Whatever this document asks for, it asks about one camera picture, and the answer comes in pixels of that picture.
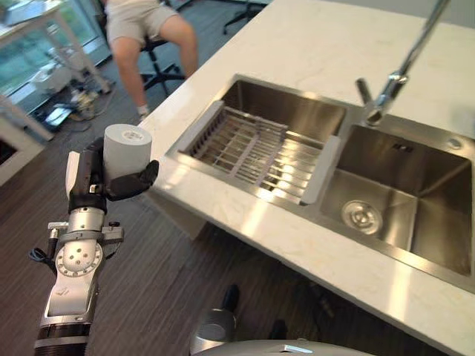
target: white countertop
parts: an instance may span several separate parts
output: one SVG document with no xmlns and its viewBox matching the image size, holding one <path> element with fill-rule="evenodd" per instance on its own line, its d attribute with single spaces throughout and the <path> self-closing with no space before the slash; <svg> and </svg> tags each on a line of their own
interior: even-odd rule
<svg viewBox="0 0 475 356">
<path fill-rule="evenodd" d="M 423 23 L 365 7 L 274 0 L 142 126 L 161 162 L 155 190 L 442 351 L 475 355 L 475 294 L 162 157 L 235 73 L 359 105 L 354 81 L 365 77 L 376 95 Z M 475 137 L 474 59 L 475 30 L 440 24 L 391 113 Z"/>
</svg>

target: robotic arm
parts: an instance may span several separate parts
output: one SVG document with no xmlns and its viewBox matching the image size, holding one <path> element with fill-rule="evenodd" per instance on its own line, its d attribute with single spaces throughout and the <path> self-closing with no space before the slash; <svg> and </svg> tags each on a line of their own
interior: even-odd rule
<svg viewBox="0 0 475 356">
<path fill-rule="evenodd" d="M 143 171 L 106 184 L 102 152 L 103 139 L 98 139 L 80 154 L 70 152 L 68 157 L 66 191 L 70 216 L 69 222 L 48 224 L 50 239 L 42 262 L 55 272 L 56 283 L 42 315 L 35 355 L 85 353 L 99 293 L 97 278 L 108 258 L 103 247 L 118 246 L 124 238 L 118 222 L 103 226 L 106 202 L 146 191 L 158 175 L 159 163 L 151 161 Z M 60 249 L 54 257 L 57 243 Z"/>
</svg>

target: faucet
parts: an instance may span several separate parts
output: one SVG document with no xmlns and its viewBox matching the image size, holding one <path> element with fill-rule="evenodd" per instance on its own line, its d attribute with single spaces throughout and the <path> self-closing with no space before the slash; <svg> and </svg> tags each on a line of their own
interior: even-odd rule
<svg viewBox="0 0 475 356">
<path fill-rule="evenodd" d="M 356 86 L 363 99 L 364 121 L 367 125 L 377 126 L 381 120 L 383 120 L 393 104 L 394 99 L 399 94 L 399 91 L 401 91 L 404 84 L 409 80 L 409 77 L 407 76 L 409 69 L 412 67 L 419 54 L 422 52 L 422 49 L 428 42 L 430 35 L 449 2 L 451 2 L 451 0 L 438 0 L 430 17 L 422 28 L 421 35 L 416 40 L 416 43 L 411 48 L 406 59 L 402 62 L 401 67 L 389 75 L 386 85 L 376 99 L 372 99 L 370 90 L 368 89 L 368 85 L 364 78 L 360 78 L 356 81 Z"/>
</svg>

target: stainless steel sink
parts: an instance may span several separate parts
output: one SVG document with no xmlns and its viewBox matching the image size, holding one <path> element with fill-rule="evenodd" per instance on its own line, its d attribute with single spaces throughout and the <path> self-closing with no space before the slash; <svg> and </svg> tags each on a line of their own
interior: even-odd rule
<svg viewBox="0 0 475 356">
<path fill-rule="evenodd" d="M 322 214 L 458 274 L 472 271 L 469 159 L 355 126 Z"/>
<path fill-rule="evenodd" d="M 475 292 L 475 141 L 236 76 L 167 153 Z"/>
</svg>

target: toilet paper roll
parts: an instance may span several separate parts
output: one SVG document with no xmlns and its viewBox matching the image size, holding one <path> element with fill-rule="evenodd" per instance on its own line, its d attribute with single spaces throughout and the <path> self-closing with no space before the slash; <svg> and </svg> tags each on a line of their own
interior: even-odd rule
<svg viewBox="0 0 475 356">
<path fill-rule="evenodd" d="M 150 162 L 151 135 L 133 125 L 115 124 L 104 133 L 105 181 L 142 171 Z"/>
</svg>

